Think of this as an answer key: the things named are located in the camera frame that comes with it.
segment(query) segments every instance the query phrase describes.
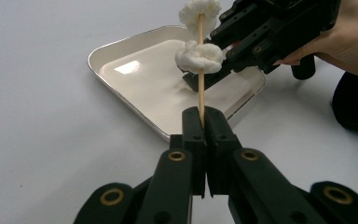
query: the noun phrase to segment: white tray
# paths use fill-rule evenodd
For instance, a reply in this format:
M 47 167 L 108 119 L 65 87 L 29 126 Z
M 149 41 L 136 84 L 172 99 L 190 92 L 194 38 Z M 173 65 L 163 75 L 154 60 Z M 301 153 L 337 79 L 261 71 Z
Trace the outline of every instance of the white tray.
M 162 138 L 182 133 L 182 111 L 198 105 L 198 94 L 186 86 L 174 54 L 191 38 L 186 28 L 165 26 L 95 49 L 89 68 Z M 205 92 L 205 104 L 227 119 L 256 95 L 265 83 L 255 67 L 233 73 Z

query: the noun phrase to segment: table surface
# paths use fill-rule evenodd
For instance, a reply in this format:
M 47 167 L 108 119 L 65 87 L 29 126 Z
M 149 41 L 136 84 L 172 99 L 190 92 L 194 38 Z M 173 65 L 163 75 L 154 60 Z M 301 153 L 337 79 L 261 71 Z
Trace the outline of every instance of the table surface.
M 0 223 L 72 223 L 98 187 L 134 187 L 153 174 L 168 143 L 93 75 L 87 57 L 180 25 L 185 2 L 0 1 Z M 342 73 L 317 61 L 316 75 L 298 81 L 281 66 L 229 123 L 295 186 L 330 180 L 358 192 L 358 133 L 330 106 Z M 193 222 L 233 223 L 227 196 L 195 198 Z

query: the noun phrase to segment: robotic hand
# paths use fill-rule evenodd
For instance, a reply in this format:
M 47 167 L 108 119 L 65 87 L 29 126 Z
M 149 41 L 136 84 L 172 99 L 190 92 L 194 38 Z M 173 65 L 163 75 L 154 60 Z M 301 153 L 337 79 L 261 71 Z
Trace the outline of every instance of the robotic hand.
M 320 32 L 331 29 L 337 19 L 340 0 L 236 0 L 222 15 L 221 24 L 205 40 L 226 49 L 222 69 L 205 77 L 205 90 L 228 76 L 257 66 L 265 74 L 279 65 L 274 63 L 310 42 Z M 295 78 L 313 76 L 313 55 L 292 66 Z M 187 73 L 183 79 L 198 91 L 198 75 Z

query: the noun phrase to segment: wooden stick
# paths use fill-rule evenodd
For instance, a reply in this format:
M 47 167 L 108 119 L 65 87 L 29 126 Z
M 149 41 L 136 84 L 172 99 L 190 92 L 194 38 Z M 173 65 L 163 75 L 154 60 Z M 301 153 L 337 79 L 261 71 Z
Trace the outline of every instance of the wooden stick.
M 199 31 L 199 45 L 203 44 L 203 24 L 204 14 L 198 16 L 198 31 Z M 199 112 L 202 128 L 205 124 L 205 103 L 204 103 L 204 92 L 205 92 L 205 75 L 203 68 L 199 70 Z

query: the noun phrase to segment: rectangular tray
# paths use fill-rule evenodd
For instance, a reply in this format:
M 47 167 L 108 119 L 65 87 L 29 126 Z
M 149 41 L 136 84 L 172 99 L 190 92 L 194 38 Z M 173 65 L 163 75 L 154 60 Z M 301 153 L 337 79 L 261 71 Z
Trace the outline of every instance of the rectangular tray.
M 165 26 L 95 49 L 89 68 L 120 100 L 164 140 L 182 133 L 182 111 L 198 105 L 198 94 L 182 80 L 174 55 L 191 34 L 180 26 Z M 205 104 L 227 119 L 265 84 L 255 67 L 232 73 L 205 92 Z

